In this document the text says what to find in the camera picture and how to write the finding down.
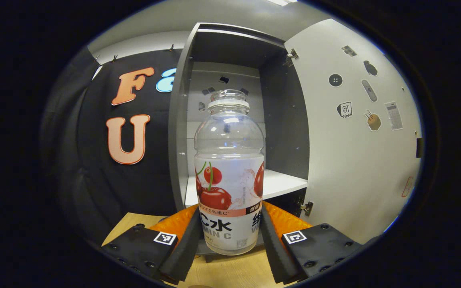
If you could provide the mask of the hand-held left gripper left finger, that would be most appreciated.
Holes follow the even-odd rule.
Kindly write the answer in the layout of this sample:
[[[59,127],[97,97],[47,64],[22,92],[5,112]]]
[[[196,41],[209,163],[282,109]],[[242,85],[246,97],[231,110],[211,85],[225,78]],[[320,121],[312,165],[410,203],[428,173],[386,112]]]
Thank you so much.
[[[134,224],[101,248],[137,275],[178,284],[192,266],[201,233],[199,208],[193,205],[149,228]]]

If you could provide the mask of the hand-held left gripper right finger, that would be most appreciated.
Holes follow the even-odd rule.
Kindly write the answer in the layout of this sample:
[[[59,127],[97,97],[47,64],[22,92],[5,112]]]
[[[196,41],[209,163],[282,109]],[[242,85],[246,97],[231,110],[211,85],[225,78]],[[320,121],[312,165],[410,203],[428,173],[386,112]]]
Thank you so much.
[[[261,233],[276,283],[320,277],[362,249],[361,244],[329,224],[310,225],[265,201]]]

